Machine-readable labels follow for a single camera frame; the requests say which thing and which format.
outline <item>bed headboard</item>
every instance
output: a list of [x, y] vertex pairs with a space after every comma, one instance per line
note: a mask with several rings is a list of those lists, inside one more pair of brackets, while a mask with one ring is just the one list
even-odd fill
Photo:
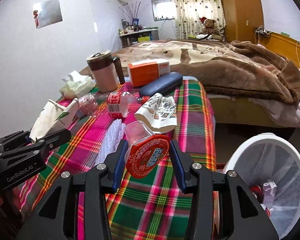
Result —
[[298, 56], [300, 60], [300, 43], [298, 43], [297, 47], [296, 40], [278, 33], [271, 33], [270, 38], [260, 36], [260, 43], [274, 53], [284, 56], [288, 60], [292, 60], [296, 66], [300, 68], [297, 57], [298, 50]]

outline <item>teddy bear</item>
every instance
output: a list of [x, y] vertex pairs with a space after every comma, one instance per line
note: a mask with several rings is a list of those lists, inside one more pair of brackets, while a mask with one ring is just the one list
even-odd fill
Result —
[[215, 20], [207, 19], [206, 17], [199, 18], [204, 28], [200, 34], [219, 34], [219, 30], [216, 27]]

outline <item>brown blanket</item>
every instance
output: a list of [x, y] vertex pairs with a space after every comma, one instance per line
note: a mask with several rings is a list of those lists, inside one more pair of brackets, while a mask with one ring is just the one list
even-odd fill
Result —
[[292, 61], [254, 45], [232, 41], [151, 41], [115, 52], [125, 76], [128, 63], [165, 58], [171, 71], [196, 77], [210, 94], [300, 101], [300, 71]]

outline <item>table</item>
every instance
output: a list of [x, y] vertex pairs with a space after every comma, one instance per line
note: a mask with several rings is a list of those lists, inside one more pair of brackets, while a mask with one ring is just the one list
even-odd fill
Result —
[[[130, 83], [121, 85], [118, 91], [138, 96]], [[179, 142], [182, 151], [190, 152], [196, 163], [214, 171], [215, 122], [202, 85], [185, 80], [171, 95], [177, 104], [178, 125], [167, 135]], [[59, 103], [67, 105], [69, 100]], [[114, 120], [105, 109], [103, 102], [96, 120], [85, 117], [75, 121], [70, 127], [71, 141], [50, 153], [47, 169], [20, 185], [21, 212], [25, 216], [63, 171], [76, 174], [93, 166], [107, 128]], [[124, 123], [133, 121], [134, 115], [129, 113]], [[79, 198], [79, 240], [84, 239], [83, 194]], [[191, 195], [183, 195], [179, 190], [168, 155], [143, 179], [135, 179], [125, 170], [121, 188], [106, 199], [113, 239], [183, 239], [185, 236]]]
[[145, 29], [138, 32], [132, 32], [132, 33], [126, 33], [119, 35], [121, 39], [122, 48], [126, 48], [132, 45], [132, 38], [138, 39], [139, 37], [142, 37], [144, 35], [152, 36], [152, 41], [159, 40], [159, 33], [158, 29]]

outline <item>silver screw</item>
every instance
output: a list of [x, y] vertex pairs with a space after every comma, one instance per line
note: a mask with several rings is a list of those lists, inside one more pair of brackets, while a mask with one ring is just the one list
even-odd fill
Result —
[[202, 168], [202, 165], [200, 163], [194, 163], [192, 164], [192, 167], [196, 170], [200, 170]]
[[237, 176], [237, 173], [235, 171], [228, 171], [228, 175], [232, 178], [235, 178]]
[[97, 169], [98, 170], [104, 170], [106, 168], [106, 165], [104, 164], [104, 163], [99, 163], [98, 165], [97, 165]]
[[61, 173], [61, 177], [62, 178], [67, 178], [67, 177], [69, 177], [70, 176], [70, 172], [69, 171], [64, 171], [63, 173]]

